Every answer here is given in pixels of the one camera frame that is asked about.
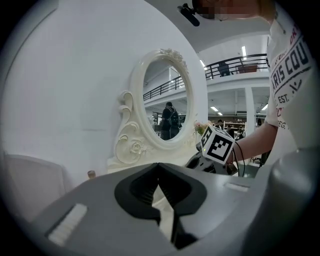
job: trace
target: black and white marker cube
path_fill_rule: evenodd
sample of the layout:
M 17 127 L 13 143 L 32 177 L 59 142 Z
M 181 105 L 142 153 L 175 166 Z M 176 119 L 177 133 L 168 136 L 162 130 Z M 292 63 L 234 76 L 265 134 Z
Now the black and white marker cube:
M 202 155 L 224 165 L 234 144 L 235 140 L 229 133 L 209 125 L 201 138 Z

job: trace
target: ceiling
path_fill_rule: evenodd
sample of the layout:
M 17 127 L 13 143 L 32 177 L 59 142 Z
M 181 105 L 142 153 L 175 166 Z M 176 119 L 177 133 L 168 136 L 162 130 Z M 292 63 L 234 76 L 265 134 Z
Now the ceiling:
M 267 44 L 268 35 L 240 37 L 200 51 L 198 56 L 205 65 L 210 65 L 222 60 L 243 56 L 242 46 L 245 46 L 246 55 L 265 54 Z
M 267 113 L 266 110 L 262 111 L 261 109 L 268 103 L 270 88 L 269 87 L 254 87 L 252 88 L 253 102 L 255 112 L 260 112 L 261 115 Z M 177 112 L 185 115 L 187 112 L 187 99 L 179 99 L 172 101 L 173 106 L 176 108 Z M 244 112 L 243 115 L 246 115 L 247 106 L 246 106 L 246 95 L 245 89 L 230 89 L 216 91 L 208 94 L 208 115 L 211 117 L 219 116 L 210 107 L 216 107 L 219 112 L 225 116 L 234 116 L 235 113 L 241 115 L 241 112 Z M 154 105 L 152 107 L 147 107 L 147 110 L 153 112 L 162 113 L 166 107 L 166 102 Z
M 269 34 L 270 26 L 261 18 L 216 21 L 202 18 L 196 14 L 200 26 L 195 27 L 178 10 L 178 6 L 182 6 L 184 3 L 188 3 L 191 7 L 191 0 L 145 1 L 169 18 L 196 52 L 240 37 Z

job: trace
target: white wall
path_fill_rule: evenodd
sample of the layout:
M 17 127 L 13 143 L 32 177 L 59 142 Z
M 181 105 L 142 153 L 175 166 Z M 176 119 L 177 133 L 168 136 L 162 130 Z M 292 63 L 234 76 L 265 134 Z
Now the white wall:
M 170 79 L 172 80 L 179 76 L 180 76 L 179 72 L 173 66 L 170 67 Z
M 4 149 L 64 165 L 73 187 L 89 170 L 106 173 L 121 122 L 117 97 L 139 60 L 159 48 L 184 57 L 196 84 L 197 118 L 206 121 L 204 70 L 164 15 L 143 0 L 61 0 L 24 42 L 7 76 Z
M 143 93 L 145 94 L 147 92 L 150 92 L 151 90 L 169 81 L 170 81 L 170 69 L 167 68 L 166 70 L 158 74 L 155 78 L 153 78 L 151 81 L 149 81 L 145 87 L 143 87 Z
M 146 112 L 146 116 L 149 118 L 149 117 L 152 117 L 152 109 L 146 109 L 145 110 L 145 112 Z

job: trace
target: white t-shirt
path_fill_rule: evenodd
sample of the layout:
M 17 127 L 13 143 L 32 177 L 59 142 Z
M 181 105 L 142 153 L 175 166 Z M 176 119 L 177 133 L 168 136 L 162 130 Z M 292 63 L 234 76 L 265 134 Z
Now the white t-shirt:
M 281 111 L 316 73 L 317 68 L 300 29 L 278 4 L 270 29 L 267 59 L 270 65 L 270 97 L 265 121 L 278 127 L 272 151 L 265 163 L 271 165 L 297 149 Z

